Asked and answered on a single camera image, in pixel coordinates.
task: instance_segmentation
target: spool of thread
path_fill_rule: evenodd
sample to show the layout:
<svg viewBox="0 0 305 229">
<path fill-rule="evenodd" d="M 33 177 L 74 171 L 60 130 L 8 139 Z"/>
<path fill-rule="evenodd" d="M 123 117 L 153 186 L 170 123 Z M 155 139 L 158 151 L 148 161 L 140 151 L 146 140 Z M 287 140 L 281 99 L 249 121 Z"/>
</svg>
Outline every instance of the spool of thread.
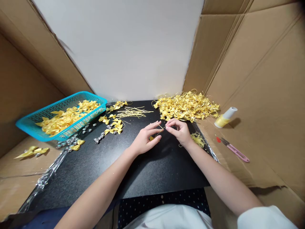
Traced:
<svg viewBox="0 0 305 229">
<path fill-rule="evenodd" d="M 214 123 L 218 128 L 223 128 L 226 124 L 229 123 L 231 117 L 237 111 L 237 108 L 230 107 L 223 115 L 219 116 L 219 118 Z"/>
</svg>

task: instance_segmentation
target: white sleeve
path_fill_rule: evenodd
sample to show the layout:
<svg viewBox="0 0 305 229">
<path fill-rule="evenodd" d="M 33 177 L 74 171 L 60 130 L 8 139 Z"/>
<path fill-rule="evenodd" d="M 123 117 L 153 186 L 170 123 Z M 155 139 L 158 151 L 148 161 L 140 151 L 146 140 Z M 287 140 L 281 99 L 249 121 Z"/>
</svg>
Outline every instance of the white sleeve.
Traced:
<svg viewBox="0 0 305 229">
<path fill-rule="evenodd" d="M 242 213 L 237 220 L 238 229 L 297 229 L 276 207 L 256 207 Z"/>
</svg>

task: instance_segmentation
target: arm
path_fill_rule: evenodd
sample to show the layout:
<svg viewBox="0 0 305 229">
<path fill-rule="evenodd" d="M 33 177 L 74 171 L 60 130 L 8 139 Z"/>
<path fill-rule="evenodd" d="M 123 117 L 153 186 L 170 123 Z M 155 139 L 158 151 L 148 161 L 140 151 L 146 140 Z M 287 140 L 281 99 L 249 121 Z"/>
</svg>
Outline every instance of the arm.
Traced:
<svg viewBox="0 0 305 229">
<path fill-rule="evenodd" d="M 239 216 L 251 208 L 263 206 L 239 179 L 223 168 L 192 140 L 186 123 L 171 119 L 165 126 L 166 130 L 173 134 L 188 151 L 211 187 L 235 215 Z"/>
<path fill-rule="evenodd" d="M 155 122 L 140 130 L 138 136 L 122 155 L 76 200 L 65 213 L 56 229 L 93 228 L 110 205 L 122 179 L 134 159 L 154 147 L 161 136 L 149 141 L 149 137 L 163 131 L 155 129 Z"/>
</svg>

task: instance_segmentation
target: scissors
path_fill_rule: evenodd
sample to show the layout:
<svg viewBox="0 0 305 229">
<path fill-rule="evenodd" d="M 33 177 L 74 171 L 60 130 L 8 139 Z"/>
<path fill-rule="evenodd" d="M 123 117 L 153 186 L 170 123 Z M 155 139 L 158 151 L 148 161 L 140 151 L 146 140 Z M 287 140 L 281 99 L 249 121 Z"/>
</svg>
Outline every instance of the scissors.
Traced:
<svg viewBox="0 0 305 229">
<path fill-rule="evenodd" d="M 232 144 L 230 144 L 226 139 L 224 138 L 220 139 L 217 137 L 217 141 L 224 143 L 233 153 L 235 153 L 244 162 L 250 162 L 249 158 L 243 155 L 237 148 L 235 148 Z"/>
</svg>

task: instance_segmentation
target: blue plastic basket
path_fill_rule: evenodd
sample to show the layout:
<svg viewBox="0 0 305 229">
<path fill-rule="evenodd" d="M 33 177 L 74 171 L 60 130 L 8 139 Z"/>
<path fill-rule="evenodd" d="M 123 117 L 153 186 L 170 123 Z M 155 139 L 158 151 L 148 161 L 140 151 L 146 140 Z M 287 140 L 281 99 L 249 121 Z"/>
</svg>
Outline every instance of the blue plastic basket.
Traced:
<svg viewBox="0 0 305 229">
<path fill-rule="evenodd" d="M 66 111 L 67 108 L 72 107 L 79 107 L 78 103 L 83 100 L 89 100 L 89 101 L 97 101 L 97 103 L 100 103 L 101 106 L 94 109 L 90 113 L 88 113 L 86 116 L 78 120 L 77 122 L 73 123 L 71 126 L 63 130 L 62 132 L 58 133 L 57 135 L 50 137 L 50 135 L 46 134 L 42 131 L 42 128 L 40 126 L 37 126 L 35 123 L 42 122 L 42 117 L 47 117 L 49 119 L 53 118 L 55 114 L 51 114 L 52 111 L 59 111 L 63 110 Z M 106 110 L 106 103 L 107 100 L 99 97 L 97 95 L 94 95 L 90 92 L 82 91 L 77 92 L 73 95 L 68 96 L 67 98 L 64 98 L 60 101 L 57 101 L 49 106 L 46 106 L 38 111 L 35 111 L 31 114 L 28 114 L 27 116 L 19 119 L 16 122 L 16 126 L 23 130 L 24 132 L 28 133 L 32 137 L 36 138 L 39 141 L 42 142 L 48 142 L 51 140 L 57 140 L 57 141 L 64 141 L 68 139 L 71 135 L 76 133 L 78 130 L 80 130 L 82 127 L 84 127 L 87 123 L 89 123 L 92 119 L 94 119 L 96 116 L 101 114 L 103 111 Z"/>
</svg>

